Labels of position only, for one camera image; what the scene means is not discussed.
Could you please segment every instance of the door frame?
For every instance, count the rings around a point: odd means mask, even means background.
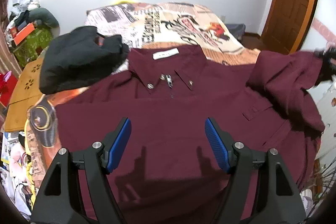
[[[299,33],[298,33],[298,35],[295,39],[293,47],[290,49],[289,53],[296,52],[302,46],[302,43],[303,43],[303,41],[304,41],[308,31],[309,31],[310,25],[311,25],[312,20],[314,18],[317,1],[318,0],[309,0],[308,7],[307,7],[307,12],[304,16],[302,26],[301,26],[301,28],[299,30]],[[263,40],[266,36],[266,32],[268,30],[269,23],[270,23],[270,20],[271,20],[273,11],[274,11],[275,3],[276,3],[276,0],[272,0],[271,6],[270,6],[270,9],[269,9],[269,12],[268,12],[268,16],[267,16],[267,19],[266,19],[265,27],[264,27],[264,29],[262,31],[262,34],[261,34],[261,40]]]

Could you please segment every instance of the pink wall stripe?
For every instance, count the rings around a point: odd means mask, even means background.
[[[311,26],[317,30],[328,42],[334,42],[336,44],[336,35],[334,35],[321,21],[314,18]]]

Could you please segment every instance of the black jacket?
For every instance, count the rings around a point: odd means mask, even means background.
[[[52,40],[40,74],[40,91],[53,94],[92,85],[110,75],[127,57],[121,35],[96,44],[97,28],[83,26]]]

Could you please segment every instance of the clothing tag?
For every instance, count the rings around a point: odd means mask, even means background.
[[[161,59],[161,58],[166,58],[175,54],[178,54],[179,50],[177,48],[172,48],[171,50],[167,50],[165,52],[156,52],[153,53],[153,59],[157,60],[157,59]]]

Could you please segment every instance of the wooden floor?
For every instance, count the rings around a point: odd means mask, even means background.
[[[258,50],[267,50],[266,45],[258,38],[258,37],[252,37],[244,35],[241,44],[249,49],[257,48]]]

